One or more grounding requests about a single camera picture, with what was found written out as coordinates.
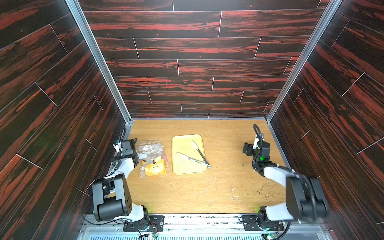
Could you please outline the clear resealable bag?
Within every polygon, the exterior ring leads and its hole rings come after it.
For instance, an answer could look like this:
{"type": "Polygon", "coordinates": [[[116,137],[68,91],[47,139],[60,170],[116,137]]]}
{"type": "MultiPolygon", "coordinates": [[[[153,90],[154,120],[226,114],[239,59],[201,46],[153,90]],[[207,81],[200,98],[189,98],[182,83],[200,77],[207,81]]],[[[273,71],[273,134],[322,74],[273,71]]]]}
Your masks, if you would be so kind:
{"type": "Polygon", "coordinates": [[[155,162],[157,157],[165,161],[167,160],[164,145],[160,140],[138,141],[136,143],[136,150],[139,155],[139,160],[147,164],[155,162]]]}
{"type": "Polygon", "coordinates": [[[140,160],[140,177],[153,177],[165,175],[168,168],[168,159],[165,155],[140,160]]]}

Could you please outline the yellow tray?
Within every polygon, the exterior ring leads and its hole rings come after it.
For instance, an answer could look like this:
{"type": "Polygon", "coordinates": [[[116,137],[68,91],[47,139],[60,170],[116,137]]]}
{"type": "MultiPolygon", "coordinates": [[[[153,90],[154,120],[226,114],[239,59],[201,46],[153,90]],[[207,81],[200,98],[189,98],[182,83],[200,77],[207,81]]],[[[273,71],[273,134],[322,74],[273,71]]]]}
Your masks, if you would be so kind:
{"type": "Polygon", "coordinates": [[[201,135],[174,136],[172,138],[172,170],[175,175],[200,174],[208,169],[192,141],[205,156],[201,135]]]}

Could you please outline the metal tongs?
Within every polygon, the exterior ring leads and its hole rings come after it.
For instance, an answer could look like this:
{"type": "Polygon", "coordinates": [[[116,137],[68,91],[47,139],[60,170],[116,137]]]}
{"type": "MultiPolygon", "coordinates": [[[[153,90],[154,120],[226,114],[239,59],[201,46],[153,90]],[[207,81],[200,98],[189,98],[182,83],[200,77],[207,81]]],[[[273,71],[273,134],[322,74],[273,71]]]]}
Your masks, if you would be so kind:
{"type": "Polygon", "coordinates": [[[198,163],[206,166],[207,169],[211,169],[212,165],[208,162],[205,155],[199,149],[199,146],[197,145],[197,143],[193,140],[190,140],[190,144],[193,148],[192,150],[193,153],[185,154],[181,152],[176,152],[177,156],[181,157],[183,160],[188,160],[194,163],[198,163]]]}

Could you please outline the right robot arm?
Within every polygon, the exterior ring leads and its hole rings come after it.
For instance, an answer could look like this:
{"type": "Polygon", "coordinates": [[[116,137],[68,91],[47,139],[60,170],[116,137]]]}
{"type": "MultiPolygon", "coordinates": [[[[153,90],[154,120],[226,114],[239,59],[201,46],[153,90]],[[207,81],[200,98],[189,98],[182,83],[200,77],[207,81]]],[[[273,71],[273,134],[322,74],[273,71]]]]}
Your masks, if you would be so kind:
{"type": "Polygon", "coordinates": [[[322,184],[295,170],[273,163],[270,143],[264,141],[260,128],[254,124],[255,141],[244,144],[243,153],[252,157],[252,167],[262,177],[286,189],[286,201],[273,206],[262,206],[258,211],[257,225],[263,231],[277,231],[283,222],[315,222],[329,215],[329,204],[322,184]]]}

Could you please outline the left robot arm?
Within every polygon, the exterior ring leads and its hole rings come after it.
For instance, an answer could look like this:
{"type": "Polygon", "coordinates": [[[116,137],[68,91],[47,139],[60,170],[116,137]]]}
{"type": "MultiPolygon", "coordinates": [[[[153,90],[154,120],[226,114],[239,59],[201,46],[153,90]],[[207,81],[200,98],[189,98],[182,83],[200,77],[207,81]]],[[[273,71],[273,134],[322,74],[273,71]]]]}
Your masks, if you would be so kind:
{"type": "Polygon", "coordinates": [[[127,177],[139,163],[137,141],[136,138],[117,141],[109,172],[91,184],[94,216],[98,222],[121,219],[140,226],[150,221],[146,207],[133,203],[127,183],[127,177]]]}

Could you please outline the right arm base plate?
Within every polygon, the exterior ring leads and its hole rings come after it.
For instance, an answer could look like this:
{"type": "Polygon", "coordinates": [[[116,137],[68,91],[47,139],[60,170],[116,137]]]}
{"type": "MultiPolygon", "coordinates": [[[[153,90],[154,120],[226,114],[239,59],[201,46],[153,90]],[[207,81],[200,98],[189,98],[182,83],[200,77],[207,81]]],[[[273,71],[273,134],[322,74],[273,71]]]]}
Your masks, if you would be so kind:
{"type": "Polygon", "coordinates": [[[261,232],[279,232],[285,229],[283,222],[259,220],[258,215],[241,215],[239,222],[243,225],[245,231],[261,232]]]}

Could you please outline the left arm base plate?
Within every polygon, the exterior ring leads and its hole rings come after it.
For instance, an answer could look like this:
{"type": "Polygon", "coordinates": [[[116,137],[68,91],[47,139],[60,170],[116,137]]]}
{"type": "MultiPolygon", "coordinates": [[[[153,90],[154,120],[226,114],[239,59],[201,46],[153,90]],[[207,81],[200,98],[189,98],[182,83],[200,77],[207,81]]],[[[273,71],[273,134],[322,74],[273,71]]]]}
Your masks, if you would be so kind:
{"type": "Polygon", "coordinates": [[[162,232],[164,229],[165,216],[149,215],[142,220],[125,222],[123,232],[162,232]]]}

